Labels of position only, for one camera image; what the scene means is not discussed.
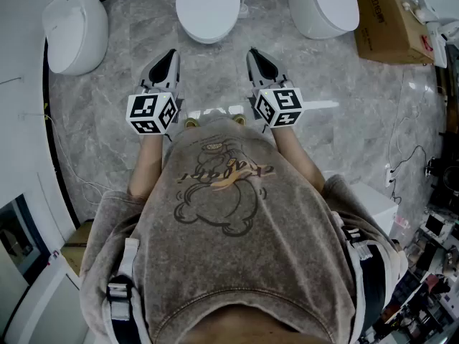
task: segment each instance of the wall-mounted toilet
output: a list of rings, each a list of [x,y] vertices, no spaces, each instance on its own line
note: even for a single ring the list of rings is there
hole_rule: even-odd
[[[42,15],[48,65],[58,74],[94,70],[108,46],[108,18],[99,0],[53,0]]]
[[[195,41],[212,44],[236,24],[240,0],[176,0],[179,21]]]
[[[298,30],[311,39],[332,38],[359,25],[357,0],[288,0]]]

